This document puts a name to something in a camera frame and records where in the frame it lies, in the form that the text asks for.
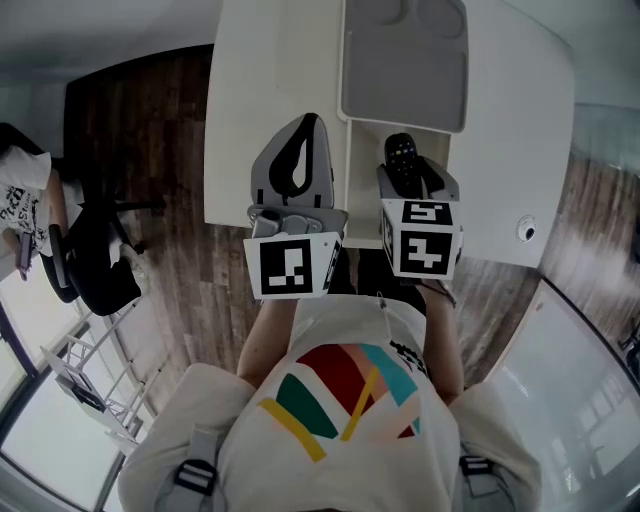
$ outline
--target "desk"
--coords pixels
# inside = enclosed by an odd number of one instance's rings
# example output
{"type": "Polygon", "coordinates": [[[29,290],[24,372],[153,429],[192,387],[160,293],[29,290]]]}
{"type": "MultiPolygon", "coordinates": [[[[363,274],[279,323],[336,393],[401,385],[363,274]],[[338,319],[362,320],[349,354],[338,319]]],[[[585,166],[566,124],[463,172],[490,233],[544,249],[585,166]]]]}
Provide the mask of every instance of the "desk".
{"type": "MultiPolygon", "coordinates": [[[[342,9],[342,0],[225,2],[207,108],[207,222],[249,226],[253,161],[281,127],[305,112],[316,112],[327,126],[336,208],[351,214],[357,207],[348,204],[348,196],[354,197],[350,183],[369,179],[360,173],[369,172],[377,155],[363,154],[353,124],[337,115],[342,9]],[[354,160],[367,165],[353,171],[354,160]]],[[[460,184],[464,254],[536,267],[553,227],[570,150],[569,48],[500,0],[467,2],[467,18],[467,124],[451,136],[444,159],[460,184]],[[523,244],[516,228],[527,215],[535,217],[537,234],[523,244]]],[[[371,229],[378,205],[368,193],[356,191],[369,227],[359,233],[360,221],[352,216],[346,246],[380,246],[379,233],[371,229]]]]}

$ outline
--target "person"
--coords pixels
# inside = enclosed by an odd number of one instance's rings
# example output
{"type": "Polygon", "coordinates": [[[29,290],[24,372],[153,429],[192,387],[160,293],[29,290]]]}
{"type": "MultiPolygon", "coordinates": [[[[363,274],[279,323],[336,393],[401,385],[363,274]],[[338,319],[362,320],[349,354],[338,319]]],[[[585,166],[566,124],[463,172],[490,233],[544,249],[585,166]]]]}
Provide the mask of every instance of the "person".
{"type": "Polygon", "coordinates": [[[187,371],[124,465],[124,510],[462,510],[462,464],[480,461],[500,483],[465,496],[509,493],[473,510],[537,508],[539,466],[495,390],[464,390],[446,287],[402,286],[382,251],[361,250],[355,295],[349,266],[342,252],[326,297],[265,301],[235,376],[187,371]],[[220,433],[212,508],[174,494],[194,429],[220,433]]]}
{"type": "Polygon", "coordinates": [[[38,151],[10,125],[0,125],[0,230],[5,244],[15,254],[15,266],[23,279],[31,264],[21,262],[21,235],[30,234],[51,286],[62,301],[71,302],[79,293],[98,315],[121,309],[140,297],[147,275],[144,262],[131,247],[122,245],[119,254],[110,254],[108,229],[108,221],[102,218],[99,208],[85,204],[80,183],[63,181],[49,153],[38,151]],[[49,239],[50,224],[57,224],[63,237],[70,235],[77,241],[68,255],[74,287],[59,286],[49,239]]]}

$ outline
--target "floor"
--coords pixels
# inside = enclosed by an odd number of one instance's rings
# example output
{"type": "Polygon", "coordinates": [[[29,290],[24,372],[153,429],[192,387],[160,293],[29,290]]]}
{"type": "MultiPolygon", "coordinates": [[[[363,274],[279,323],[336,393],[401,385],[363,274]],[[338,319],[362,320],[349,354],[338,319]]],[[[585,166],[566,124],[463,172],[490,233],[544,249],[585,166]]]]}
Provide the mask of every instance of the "floor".
{"type": "MultiPolygon", "coordinates": [[[[168,205],[164,215],[136,212],[127,221],[133,236],[149,245],[147,323],[157,334],[124,345],[136,356],[138,375],[164,363],[151,397],[156,408],[191,363],[234,370],[258,309],[244,260],[246,231],[203,220],[212,51],[197,47],[138,59],[67,89],[65,155],[117,172],[127,199],[162,196],[168,205]]],[[[611,342],[640,313],[640,267],[625,259],[639,203],[635,177],[572,157],[541,266],[611,342]]],[[[540,279],[535,269],[462,258],[453,289],[468,385],[495,364],[540,279]]]]}

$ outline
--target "black office chair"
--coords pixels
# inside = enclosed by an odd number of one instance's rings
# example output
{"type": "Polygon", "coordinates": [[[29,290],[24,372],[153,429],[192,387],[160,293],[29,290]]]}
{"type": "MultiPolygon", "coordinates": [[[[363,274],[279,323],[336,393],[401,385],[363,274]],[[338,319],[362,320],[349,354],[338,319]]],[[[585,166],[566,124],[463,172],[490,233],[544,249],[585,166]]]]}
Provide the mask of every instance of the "black office chair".
{"type": "MultiPolygon", "coordinates": [[[[0,123],[0,156],[10,147],[17,146],[24,151],[33,155],[44,153],[35,143],[22,134],[13,126],[0,123]]],[[[109,258],[109,226],[113,226],[118,237],[124,244],[134,247],[138,254],[144,250],[144,243],[133,246],[127,232],[125,231],[118,214],[120,212],[140,210],[140,209],[164,209],[165,202],[147,201],[139,203],[126,203],[116,201],[115,193],[115,177],[111,173],[107,177],[107,184],[103,187],[102,178],[98,173],[86,172],[91,169],[90,163],[84,163],[82,166],[70,164],[68,159],[53,159],[53,167],[60,172],[63,181],[77,179],[82,185],[84,194],[83,212],[80,218],[72,226],[70,233],[66,237],[62,237],[60,227],[51,225],[49,228],[49,237],[52,248],[52,257],[42,255],[42,263],[47,277],[55,290],[56,294],[65,303],[69,303],[78,296],[81,296],[87,306],[100,316],[110,315],[118,311],[125,304],[120,304],[117,300],[111,301],[110,307],[103,307],[99,300],[92,300],[92,297],[101,295],[101,286],[108,284],[103,280],[101,283],[99,272],[87,271],[87,263],[91,264],[104,263],[106,268],[109,258]],[[91,238],[92,244],[99,246],[98,251],[90,251],[91,255],[87,256],[87,236],[91,238]]],[[[123,301],[127,301],[132,295],[131,290],[122,290],[123,301]]]]}
{"type": "MultiPolygon", "coordinates": [[[[123,244],[133,247],[136,253],[143,254],[145,249],[144,242],[139,242],[136,245],[132,244],[129,235],[120,222],[118,214],[145,209],[163,210],[166,207],[165,201],[143,201],[137,203],[117,202],[115,199],[115,185],[108,185],[110,190],[107,190],[103,194],[101,192],[101,183],[99,180],[96,180],[95,175],[81,178],[80,182],[84,194],[83,214],[85,213],[84,210],[87,210],[91,212],[92,221],[102,222],[105,226],[109,224],[112,225],[123,244]]],[[[74,234],[72,230],[68,236],[63,238],[60,226],[56,224],[49,226],[49,240],[51,242],[53,262],[58,284],[61,288],[73,286],[74,279],[73,276],[70,275],[71,268],[69,264],[72,260],[68,259],[68,255],[72,253],[80,242],[80,240],[78,240],[79,236],[82,235],[74,234]]],[[[107,242],[106,250],[108,251],[108,239],[105,239],[105,241],[107,242]]]]}

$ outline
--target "gray mat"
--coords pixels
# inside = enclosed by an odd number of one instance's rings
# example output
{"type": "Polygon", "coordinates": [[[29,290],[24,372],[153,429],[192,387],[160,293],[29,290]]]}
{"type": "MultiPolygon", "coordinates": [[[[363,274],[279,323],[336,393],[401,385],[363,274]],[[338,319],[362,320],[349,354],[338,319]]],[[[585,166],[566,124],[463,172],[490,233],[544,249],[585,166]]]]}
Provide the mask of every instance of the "gray mat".
{"type": "Polygon", "coordinates": [[[342,110],[459,133],[468,54],[459,0],[346,0],[342,110]]]}

